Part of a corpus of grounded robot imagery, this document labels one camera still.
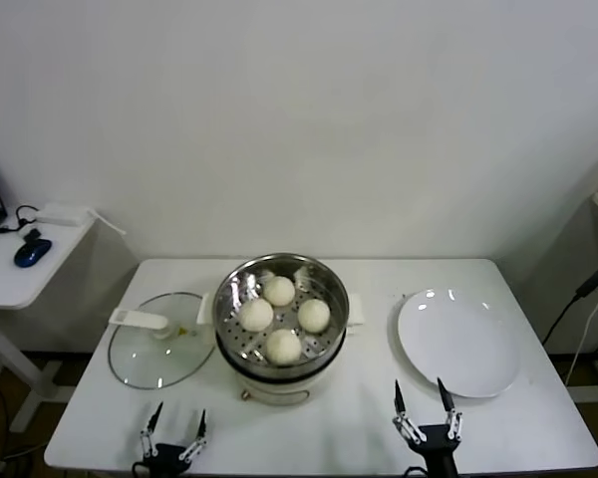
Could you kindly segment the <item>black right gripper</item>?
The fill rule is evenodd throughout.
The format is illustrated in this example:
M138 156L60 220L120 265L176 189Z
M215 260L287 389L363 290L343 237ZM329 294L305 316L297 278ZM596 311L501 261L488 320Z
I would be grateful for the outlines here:
M461 442L462 413L457 411L451 393L438 378L438 388L444 410L446 424L429 424L418 427L410 419L399 382L395 380L394 406L396 416L393 424L400 435L409 443L415 444L414 451L423 457L429 478L458 478L453 453Z

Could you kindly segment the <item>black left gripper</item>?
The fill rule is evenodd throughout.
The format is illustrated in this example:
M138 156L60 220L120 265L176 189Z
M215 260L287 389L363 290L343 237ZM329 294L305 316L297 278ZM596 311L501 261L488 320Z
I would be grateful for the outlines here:
M202 411L194 440L188 447L180 445L152 442L163 407L161 402L150 417L147 426L141 431L140 440L143 451L142 466L149 471L150 477L178 477L187 472L193 458L201 453L207 445L206 409Z

